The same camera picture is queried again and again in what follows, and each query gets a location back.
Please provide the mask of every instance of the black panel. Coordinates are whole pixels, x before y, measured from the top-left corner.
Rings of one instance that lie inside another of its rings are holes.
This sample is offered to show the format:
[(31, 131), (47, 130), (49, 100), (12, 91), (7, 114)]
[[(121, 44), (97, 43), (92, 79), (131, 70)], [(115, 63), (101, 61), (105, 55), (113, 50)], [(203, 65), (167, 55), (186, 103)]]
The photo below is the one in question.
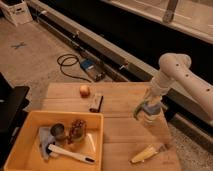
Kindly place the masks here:
[(158, 69), (166, 52), (186, 53), (191, 70), (213, 84), (213, 46), (98, 0), (41, 0)]

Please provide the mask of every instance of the black cable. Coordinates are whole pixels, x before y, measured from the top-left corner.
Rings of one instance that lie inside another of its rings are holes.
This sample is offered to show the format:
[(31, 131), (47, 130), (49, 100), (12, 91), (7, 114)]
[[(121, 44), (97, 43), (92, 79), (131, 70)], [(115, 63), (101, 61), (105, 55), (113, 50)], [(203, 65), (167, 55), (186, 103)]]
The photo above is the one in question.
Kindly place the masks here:
[[(76, 61), (71, 63), (71, 64), (65, 64), (65, 62), (69, 59), (75, 59)], [(91, 81), (89, 79), (86, 79), (86, 78), (83, 78), (83, 77), (78, 77), (78, 76), (73, 76), (73, 75), (70, 75), (70, 74), (67, 74), (66, 72), (64, 72), (63, 67), (71, 67), (71, 66), (73, 66), (77, 63), (79, 63), (79, 65), (80, 65), (79, 58), (76, 55), (74, 55), (74, 54), (61, 55), (61, 56), (58, 57), (57, 63), (60, 66), (60, 71), (61, 71), (62, 74), (66, 75), (68, 77), (71, 77), (71, 78), (80, 79), (80, 80), (84, 80), (84, 81), (91, 83)]]

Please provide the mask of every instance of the box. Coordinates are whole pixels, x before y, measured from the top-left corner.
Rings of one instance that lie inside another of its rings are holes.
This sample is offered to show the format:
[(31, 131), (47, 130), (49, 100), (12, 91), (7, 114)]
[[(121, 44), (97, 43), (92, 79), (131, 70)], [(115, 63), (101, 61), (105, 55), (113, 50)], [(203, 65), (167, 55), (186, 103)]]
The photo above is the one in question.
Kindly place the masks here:
[(32, 16), (29, 12), (26, 2), (9, 6), (0, 0), (0, 7), (5, 18), (15, 26), (32, 21)]
[[(95, 164), (83, 163), (63, 155), (56, 159), (49, 158), (48, 161), (45, 161), (39, 148), (39, 127), (62, 123), (65, 129), (68, 129), (76, 119), (86, 121), (87, 134), (83, 145), (78, 146), (75, 152), (91, 156), (95, 159)], [(103, 115), (100, 113), (33, 111), (27, 116), (21, 128), (4, 165), (4, 171), (101, 171), (102, 145)]]

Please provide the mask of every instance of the floor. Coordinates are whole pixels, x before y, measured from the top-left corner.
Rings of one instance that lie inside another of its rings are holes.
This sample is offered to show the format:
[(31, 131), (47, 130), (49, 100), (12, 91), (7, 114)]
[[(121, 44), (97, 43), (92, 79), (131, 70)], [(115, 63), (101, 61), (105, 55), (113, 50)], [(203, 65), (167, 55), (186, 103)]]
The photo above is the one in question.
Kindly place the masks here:
[[(0, 18), (0, 52), (0, 71), (8, 81), (12, 85), (30, 86), (28, 111), (41, 108), (50, 82), (81, 81), (62, 75), (56, 62), (58, 56), (75, 52), (35, 22), (16, 28)], [(67, 72), (88, 78), (78, 65)], [(212, 138), (179, 116), (169, 123), (169, 128), (183, 171), (213, 170)]]

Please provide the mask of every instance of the small fruit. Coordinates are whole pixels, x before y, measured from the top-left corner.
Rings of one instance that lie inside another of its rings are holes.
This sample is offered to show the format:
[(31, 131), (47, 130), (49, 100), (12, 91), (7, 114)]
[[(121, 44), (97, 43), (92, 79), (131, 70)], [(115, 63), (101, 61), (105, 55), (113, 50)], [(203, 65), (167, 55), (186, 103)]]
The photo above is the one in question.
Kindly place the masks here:
[(87, 85), (80, 86), (79, 91), (80, 91), (81, 97), (88, 97), (90, 95), (90, 89), (89, 89), (89, 86)]

